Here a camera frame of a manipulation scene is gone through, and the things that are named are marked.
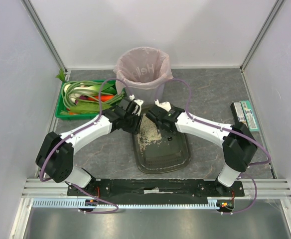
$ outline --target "green box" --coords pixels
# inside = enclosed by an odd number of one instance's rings
[[[103,80],[93,80],[95,82],[104,82],[105,79]],[[111,80],[108,81],[109,83],[115,83],[116,80]],[[61,88],[60,88],[60,92],[59,92],[59,97],[58,97],[58,101],[57,101],[57,107],[56,107],[56,111],[55,111],[55,116],[56,118],[62,119],[62,120],[91,120],[94,117],[96,117],[98,115],[98,113],[94,113],[94,114],[80,114],[80,115],[61,115],[60,112],[61,111],[67,111],[64,102],[62,100],[61,97],[61,89],[62,86],[64,85],[64,83],[62,83]]]
[[[257,122],[255,113],[252,109],[252,105],[250,101],[240,101],[242,105],[242,109],[244,112],[244,116],[246,119],[246,123],[249,127],[250,131],[260,131],[259,124]]]

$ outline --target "white trash bin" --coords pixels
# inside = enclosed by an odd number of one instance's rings
[[[114,72],[129,86],[131,94],[145,102],[145,106],[161,100],[164,84],[155,99],[158,86],[173,78],[169,55],[152,47],[138,47],[126,52],[118,59]],[[118,92],[124,87],[121,82],[116,82]]]

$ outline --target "green plastic tray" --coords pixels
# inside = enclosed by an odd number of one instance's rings
[[[103,80],[93,80],[95,82],[104,82],[105,79]],[[93,119],[94,117],[96,117],[98,115],[98,113],[95,114],[81,114],[81,115],[61,115],[60,112],[61,111],[67,111],[64,102],[62,100],[61,97],[61,89],[62,86],[64,85],[64,83],[62,83],[61,88],[60,88],[60,92],[59,92],[59,97],[58,97],[58,102],[57,102],[57,107],[56,107],[56,111],[55,111],[55,116],[56,118],[62,119],[62,120],[90,120]]]

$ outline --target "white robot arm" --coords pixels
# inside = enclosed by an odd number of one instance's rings
[[[143,101],[134,100],[134,96],[123,98],[120,104],[114,107],[113,111],[112,109],[106,109],[102,111],[100,117],[96,116],[76,129],[60,135],[50,132],[41,146],[36,164],[42,168],[47,155],[54,146],[70,135],[71,137],[65,140],[54,152],[44,172],[57,183],[66,181],[81,188],[86,187],[94,177],[84,169],[73,166],[74,154],[88,143],[117,129],[134,134],[138,133],[142,120],[142,104]]]
[[[155,106],[148,111],[146,116],[163,130],[192,134],[222,148],[225,165],[217,178],[217,183],[225,187],[231,187],[237,177],[242,172],[245,172],[257,150],[257,147],[246,139],[196,122],[194,119],[216,125],[221,127],[221,129],[236,130],[254,139],[243,123],[235,125],[217,123],[194,115],[191,115],[193,119],[190,119],[183,109],[171,107],[169,102],[159,103],[158,101],[156,101]]]

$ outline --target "black tray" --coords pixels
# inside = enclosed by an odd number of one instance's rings
[[[137,135],[133,135],[138,169],[146,174],[158,174],[186,167],[191,161],[187,136],[184,133],[170,133],[159,129],[157,132],[162,139],[151,142],[146,147],[139,144]]]

